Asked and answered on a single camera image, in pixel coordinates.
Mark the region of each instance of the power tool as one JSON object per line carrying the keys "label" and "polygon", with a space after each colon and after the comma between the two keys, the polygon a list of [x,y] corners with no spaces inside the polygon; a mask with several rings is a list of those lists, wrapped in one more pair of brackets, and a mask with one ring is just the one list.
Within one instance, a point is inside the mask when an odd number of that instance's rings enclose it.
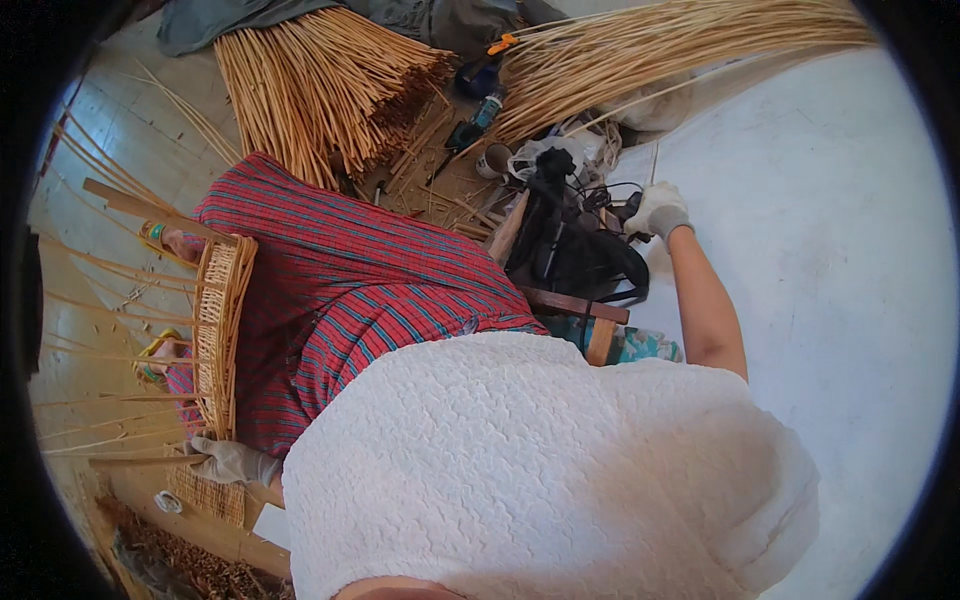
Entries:
{"label": "power tool", "polygon": [[450,137],[446,139],[444,144],[444,148],[447,149],[446,158],[444,158],[444,162],[440,163],[437,170],[433,172],[430,179],[426,181],[426,185],[429,185],[431,181],[437,178],[440,172],[446,168],[446,165],[450,164],[450,160],[476,143],[476,141],[480,139],[480,136],[487,132],[493,123],[493,118],[496,117],[497,113],[503,108],[503,99],[506,97],[507,88],[503,85],[498,85],[489,96],[484,98],[469,121],[457,123],[457,126],[453,128],[453,133],[450,134]]}

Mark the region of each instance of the woman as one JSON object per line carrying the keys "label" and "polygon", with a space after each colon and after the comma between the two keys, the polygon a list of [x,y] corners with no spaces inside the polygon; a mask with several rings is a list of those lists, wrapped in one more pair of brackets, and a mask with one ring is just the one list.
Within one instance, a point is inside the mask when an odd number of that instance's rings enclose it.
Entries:
{"label": "woman", "polygon": [[[264,157],[234,171],[251,165],[279,172]],[[223,181],[211,197],[226,194],[225,186],[242,198],[262,191]],[[243,344],[267,344],[278,330],[306,326],[306,344],[291,335],[276,345],[283,358],[268,365],[292,377],[291,393],[304,407],[293,411],[292,446],[283,462],[269,455],[274,447],[260,446],[265,453],[203,438],[192,447],[210,455],[195,466],[199,474],[259,481],[282,495],[299,597],[753,598],[812,543],[816,467],[796,434],[752,403],[736,314],[676,187],[649,187],[627,229],[658,235],[671,253],[688,364],[646,359],[597,369],[574,345],[541,335],[513,286],[470,243],[285,184],[319,202],[312,204],[319,213],[346,205],[353,215],[343,218],[350,222],[343,230],[311,228],[311,242],[268,250],[266,258],[265,248],[307,227],[297,225],[300,215],[291,215],[291,225],[243,231],[262,240],[257,267],[268,265],[284,285],[315,293],[323,279],[323,296],[294,299],[318,306],[297,327],[278,316],[296,313],[282,294],[282,310],[249,315],[245,305],[244,318],[256,324],[241,333]],[[289,202],[277,193],[280,206]],[[245,217],[225,219],[211,197],[202,221],[242,227]],[[355,247],[369,220],[382,223],[379,235],[396,246],[390,256],[403,256],[389,276],[370,268],[374,255],[386,260],[382,254]],[[397,223],[403,238],[390,237]],[[423,259],[429,267],[398,249],[407,236],[413,248],[438,253]],[[297,252],[307,247],[357,258],[304,262]],[[294,274],[294,266],[305,273]],[[394,298],[395,286],[416,297],[425,329],[401,336],[396,348],[371,351],[353,324],[376,330],[381,318],[411,314],[400,313],[406,300]],[[342,305],[374,293],[365,312]],[[330,327],[354,346],[341,347]],[[303,348],[299,364],[288,347]],[[353,369],[344,367],[358,356]],[[241,433],[244,410],[238,401]],[[300,428],[304,416],[312,422]],[[247,426],[257,431],[257,423]]]}

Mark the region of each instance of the work glove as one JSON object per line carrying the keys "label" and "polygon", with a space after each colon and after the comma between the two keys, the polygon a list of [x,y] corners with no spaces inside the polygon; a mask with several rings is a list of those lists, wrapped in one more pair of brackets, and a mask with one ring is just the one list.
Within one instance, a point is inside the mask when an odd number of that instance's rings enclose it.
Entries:
{"label": "work glove", "polygon": [[661,181],[656,185],[648,185],[643,190],[640,207],[636,214],[623,224],[623,232],[627,235],[638,231],[658,235],[665,244],[670,232],[681,225],[693,229],[690,217],[686,214],[686,203],[676,185]]}
{"label": "work glove", "polygon": [[184,442],[186,454],[209,454],[210,458],[193,465],[195,473],[217,483],[259,481],[269,487],[276,470],[282,462],[257,452],[239,442],[214,442],[201,436],[194,436],[190,442]]}

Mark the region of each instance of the wicker basket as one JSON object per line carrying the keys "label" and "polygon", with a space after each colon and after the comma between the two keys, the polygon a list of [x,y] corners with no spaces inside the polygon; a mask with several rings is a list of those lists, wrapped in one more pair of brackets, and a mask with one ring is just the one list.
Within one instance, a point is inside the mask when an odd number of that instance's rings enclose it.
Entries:
{"label": "wicker basket", "polygon": [[[236,421],[234,358],[243,297],[250,283],[257,245],[253,238],[233,235],[235,246],[208,240],[197,271],[194,292],[193,370],[197,405],[218,440],[233,440]],[[202,285],[213,284],[216,287]]]}

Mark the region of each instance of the wooden chair leg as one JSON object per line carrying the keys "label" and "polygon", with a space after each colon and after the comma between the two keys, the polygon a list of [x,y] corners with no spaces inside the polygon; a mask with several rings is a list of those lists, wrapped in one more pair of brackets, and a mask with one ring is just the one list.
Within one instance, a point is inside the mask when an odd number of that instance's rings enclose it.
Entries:
{"label": "wooden chair leg", "polygon": [[593,367],[604,367],[607,364],[615,332],[616,323],[613,321],[597,319],[593,322],[593,333],[590,336],[590,345],[587,346],[587,362]]}

